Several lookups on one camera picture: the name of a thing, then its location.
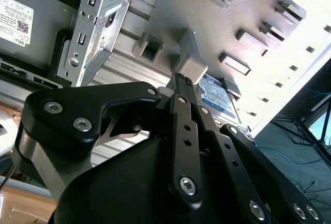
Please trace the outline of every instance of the wooden surface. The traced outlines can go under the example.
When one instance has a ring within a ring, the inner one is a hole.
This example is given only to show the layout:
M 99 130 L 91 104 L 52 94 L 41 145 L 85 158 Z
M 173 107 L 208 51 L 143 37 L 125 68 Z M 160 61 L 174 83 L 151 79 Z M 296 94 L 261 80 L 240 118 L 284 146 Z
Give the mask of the wooden surface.
M 53 199 L 11 187 L 4 187 L 0 224 L 45 224 L 56 203 Z
M 15 109 L 9 105 L 4 104 L 3 102 L 0 102 L 0 109 L 5 111 L 14 121 L 17 125 L 20 124 L 22 111 L 19 109 Z

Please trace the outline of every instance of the black cable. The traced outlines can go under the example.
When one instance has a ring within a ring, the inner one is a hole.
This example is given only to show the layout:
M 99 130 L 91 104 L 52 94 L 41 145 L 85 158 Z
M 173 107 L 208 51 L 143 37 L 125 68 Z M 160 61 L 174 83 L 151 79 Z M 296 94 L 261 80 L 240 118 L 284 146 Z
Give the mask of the black cable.
M 296 129 L 298 130 L 298 135 L 300 135 L 300 131 L 299 131 L 298 126 L 296 126 Z
M 305 194 L 305 193 L 307 192 L 307 190 L 308 190 L 311 186 L 313 186 L 315 183 L 317 183 L 316 180 L 315 180 L 315 181 L 312 181 L 312 182 L 310 183 L 310 185 L 308 186 L 308 188 L 305 189 L 304 194 Z
M 316 198 L 318 198 L 320 195 L 316 195 L 314 198 L 312 198 L 312 199 L 309 199 L 309 201 L 313 201 L 313 200 L 315 200 Z
M 307 193 L 317 193 L 317 192 L 322 192 L 322 191 L 327 191 L 327 190 L 331 190 L 331 188 L 311 191 L 311 192 L 307 192 Z
M 4 179 L 4 181 L 0 185 L 0 192 L 2 191 L 2 188 L 5 186 L 6 182 L 10 179 L 10 177 L 14 173 L 14 170 L 15 170 L 15 166 L 12 165 L 9 172 L 8 172 L 8 174 L 6 175 L 6 178 Z
M 315 200 L 315 199 L 314 199 L 314 201 L 315 201 L 315 202 L 320 202 L 320 203 L 323 203 L 323 204 L 325 204 L 325 205 L 328 205 L 328 206 L 330 206 L 330 207 L 331 207 L 331 204 L 328 204 L 328 203 L 326 203 L 326 202 L 322 202 L 322 201 L 319 201 L 319 200 Z

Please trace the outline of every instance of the mounting hole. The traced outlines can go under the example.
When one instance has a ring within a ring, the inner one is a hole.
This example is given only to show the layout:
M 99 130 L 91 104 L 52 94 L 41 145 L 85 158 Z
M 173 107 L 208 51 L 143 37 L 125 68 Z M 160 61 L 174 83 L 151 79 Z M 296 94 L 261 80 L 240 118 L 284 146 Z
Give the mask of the mounting hole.
M 192 146 L 192 143 L 189 140 L 184 140 L 184 144 L 186 144 L 187 146 Z
M 152 88 L 148 88 L 147 91 L 148 91 L 148 93 L 150 93 L 152 95 L 156 95 L 155 90 L 153 90 Z
M 236 160 L 233 160 L 233 161 L 232 161 L 232 164 L 233 164 L 234 166 L 236 166 L 236 167 L 239 167 L 239 164 L 238 164 L 238 162 L 237 162 Z
M 224 145 L 225 145 L 225 147 L 226 147 L 227 149 L 229 149 L 229 150 L 231 149 L 231 147 L 230 147 L 229 144 L 225 143 Z
M 77 67 L 79 65 L 79 62 L 78 62 L 77 58 L 71 57 L 69 59 L 69 64 L 73 67 Z

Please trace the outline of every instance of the metal plate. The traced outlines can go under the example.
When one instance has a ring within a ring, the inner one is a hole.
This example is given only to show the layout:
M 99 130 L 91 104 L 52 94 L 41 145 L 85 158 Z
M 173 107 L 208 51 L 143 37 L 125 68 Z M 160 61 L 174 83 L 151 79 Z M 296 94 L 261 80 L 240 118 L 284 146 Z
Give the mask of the metal plate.
M 72 82 L 72 86 L 80 86 L 86 66 L 96 54 L 106 46 L 108 36 L 111 33 L 104 30 L 107 24 L 110 26 L 114 20 L 122 23 L 124 14 L 117 16 L 121 8 L 127 9 L 128 0 L 82 0 L 79 7 L 79 16 L 74 28 L 72 42 L 66 58 L 61 59 L 64 66 L 57 75 Z
M 171 54 L 178 52 L 181 31 L 189 27 L 195 31 L 200 56 L 207 62 L 211 76 L 233 78 L 237 75 L 232 69 L 220 65 L 219 56 L 223 52 L 252 71 L 260 69 L 267 63 L 267 58 L 262 57 L 261 51 L 254 51 L 252 45 L 249 47 L 239 42 L 236 36 L 238 32 L 245 31 L 266 44 L 269 49 L 266 55 L 277 49 L 280 44 L 260 33 L 260 28 L 264 22 L 271 23 L 286 37 L 295 30 L 297 25 L 289 25 L 275 12 L 281 2 L 299 8 L 291 0 L 233 0 L 228 8 L 222 8 L 211 0 L 160 0 L 146 28 L 147 33 L 163 41 L 168 48 L 155 67 L 171 73 Z

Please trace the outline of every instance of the blue cable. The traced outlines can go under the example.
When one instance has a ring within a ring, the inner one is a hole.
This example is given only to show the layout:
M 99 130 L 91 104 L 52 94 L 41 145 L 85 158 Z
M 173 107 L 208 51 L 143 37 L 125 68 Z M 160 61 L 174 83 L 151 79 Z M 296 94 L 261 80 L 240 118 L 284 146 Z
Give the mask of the blue cable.
M 321 159 L 318 159 L 318 160 L 315 160 L 315 161 L 312 161 L 312 162 L 308 162 L 308 163 L 296 163 L 296 162 L 291 161 L 284 153 L 281 153 L 278 150 L 271 149 L 271 148 L 265 148 L 265 147 L 258 147 L 258 146 L 257 146 L 257 149 L 264 149 L 264 150 L 273 151 L 275 153 L 278 153 L 278 154 L 282 155 L 284 158 L 286 158 L 286 160 L 288 162 L 290 162 L 290 163 L 292 163 L 294 165 L 297 165 L 297 166 L 311 165 L 312 163 L 316 163 L 316 162 L 321 161 Z
M 314 91 L 313 89 L 306 88 L 306 90 L 320 94 L 320 95 L 329 95 L 331 92 L 319 92 L 319 91 Z

